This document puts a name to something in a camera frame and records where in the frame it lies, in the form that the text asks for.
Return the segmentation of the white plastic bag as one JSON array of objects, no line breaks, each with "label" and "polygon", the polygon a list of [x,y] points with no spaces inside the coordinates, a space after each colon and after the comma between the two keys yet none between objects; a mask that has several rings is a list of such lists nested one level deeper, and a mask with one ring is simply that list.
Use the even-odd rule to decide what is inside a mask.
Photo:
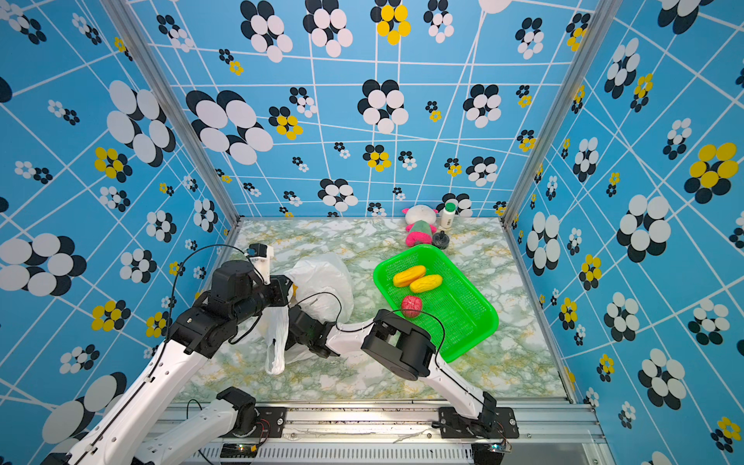
[{"label": "white plastic bag", "polygon": [[[353,280],[341,257],[335,253],[303,258],[284,275],[292,279],[292,305],[299,305],[312,318],[322,322],[345,323],[354,310]],[[265,371],[279,375],[288,363],[312,358],[304,346],[280,351],[279,344],[287,342],[289,308],[270,307],[263,312],[258,325],[267,345]]]}]

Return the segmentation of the red round fruit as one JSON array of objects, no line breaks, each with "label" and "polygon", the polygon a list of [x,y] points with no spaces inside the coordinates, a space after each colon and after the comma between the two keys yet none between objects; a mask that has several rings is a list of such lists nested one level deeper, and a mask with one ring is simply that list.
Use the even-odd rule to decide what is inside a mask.
[{"label": "red round fruit", "polygon": [[418,296],[406,296],[400,304],[401,314],[408,319],[415,319],[422,314],[424,303]]}]

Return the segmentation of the yellow corn-like fruit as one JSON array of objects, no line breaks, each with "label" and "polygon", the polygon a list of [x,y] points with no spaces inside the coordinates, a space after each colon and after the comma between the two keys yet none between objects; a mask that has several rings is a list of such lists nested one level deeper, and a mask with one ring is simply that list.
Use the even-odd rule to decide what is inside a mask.
[{"label": "yellow corn-like fruit", "polygon": [[413,281],[409,288],[414,294],[422,294],[439,288],[443,281],[443,277],[439,274],[426,275]]}]

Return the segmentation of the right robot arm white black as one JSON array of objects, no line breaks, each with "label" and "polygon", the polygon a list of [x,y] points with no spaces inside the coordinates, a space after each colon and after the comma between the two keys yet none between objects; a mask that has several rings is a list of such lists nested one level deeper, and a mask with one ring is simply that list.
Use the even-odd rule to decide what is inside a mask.
[{"label": "right robot arm white black", "polygon": [[320,358],[364,353],[399,378],[425,383],[478,435],[486,436],[496,424],[495,398],[451,368],[429,332],[389,310],[367,322],[338,325],[322,323],[295,305],[289,325],[290,341]]}]

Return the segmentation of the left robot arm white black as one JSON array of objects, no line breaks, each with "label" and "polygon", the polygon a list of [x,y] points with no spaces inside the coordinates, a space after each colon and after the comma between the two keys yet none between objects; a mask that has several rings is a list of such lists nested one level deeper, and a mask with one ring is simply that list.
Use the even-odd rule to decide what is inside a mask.
[{"label": "left robot arm white black", "polygon": [[169,432],[152,441],[146,436],[192,376],[236,339],[241,323],[289,304],[292,280],[269,274],[269,265],[267,258],[223,263],[210,290],[170,324],[165,341],[136,381],[124,386],[110,376],[93,385],[83,401],[54,412],[53,422],[70,424],[77,443],[69,451],[53,451],[44,462],[179,464],[224,435],[267,437],[270,428],[260,419],[255,398],[237,387],[224,389]]}]

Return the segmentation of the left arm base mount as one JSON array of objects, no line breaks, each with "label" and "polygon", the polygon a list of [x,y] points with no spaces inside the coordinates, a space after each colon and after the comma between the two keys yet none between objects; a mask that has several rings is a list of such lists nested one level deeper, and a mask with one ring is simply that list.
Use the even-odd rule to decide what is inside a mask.
[{"label": "left arm base mount", "polygon": [[221,439],[267,439],[279,438],[283,434],[288,409],[276,406],[254,407],[251,413],[239,413],[236,425]]}]

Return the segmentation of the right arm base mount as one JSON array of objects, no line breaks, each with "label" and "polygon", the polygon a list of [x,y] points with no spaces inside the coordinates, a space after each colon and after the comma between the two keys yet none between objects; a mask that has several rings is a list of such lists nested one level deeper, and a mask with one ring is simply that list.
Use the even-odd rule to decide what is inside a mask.
[{"label": "right arm base mount", "polygon": [[444,439],[518,439],[519,429],[515,412],[506,407],[496,407],[486,412],[484,418],[465,418],[453,407],[441,407],[434,422]]}]

